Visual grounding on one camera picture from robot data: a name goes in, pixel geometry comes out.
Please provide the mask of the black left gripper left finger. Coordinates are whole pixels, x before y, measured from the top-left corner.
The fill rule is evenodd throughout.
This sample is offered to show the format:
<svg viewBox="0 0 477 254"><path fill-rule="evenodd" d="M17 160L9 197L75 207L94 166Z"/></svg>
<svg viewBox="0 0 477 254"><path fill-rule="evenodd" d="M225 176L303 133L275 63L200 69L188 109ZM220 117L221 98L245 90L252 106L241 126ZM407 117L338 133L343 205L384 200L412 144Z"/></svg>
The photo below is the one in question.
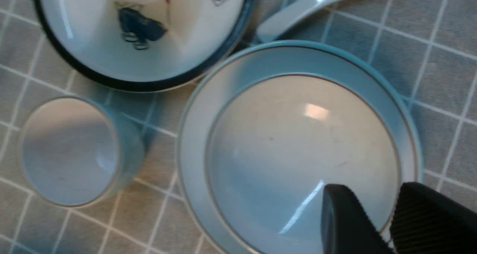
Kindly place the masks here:
<svg viewBox="0 0 477 254"><path fill-rule="evenodd" d="M392 254L345 185L327 184L323 190L321 240L324 254Z"/></svg>

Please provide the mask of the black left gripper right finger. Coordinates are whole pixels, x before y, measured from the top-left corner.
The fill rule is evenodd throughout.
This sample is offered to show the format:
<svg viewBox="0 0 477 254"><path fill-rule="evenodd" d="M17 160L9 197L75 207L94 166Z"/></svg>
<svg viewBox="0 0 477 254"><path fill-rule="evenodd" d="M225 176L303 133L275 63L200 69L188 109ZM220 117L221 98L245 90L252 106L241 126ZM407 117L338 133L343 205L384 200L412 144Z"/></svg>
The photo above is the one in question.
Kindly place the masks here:
<svg viewBox="0 0 477 254"><path fill-rule="evenodd" d="M477 215L418 182L403 183L390 233L398 254L475 254Z"/></svg>

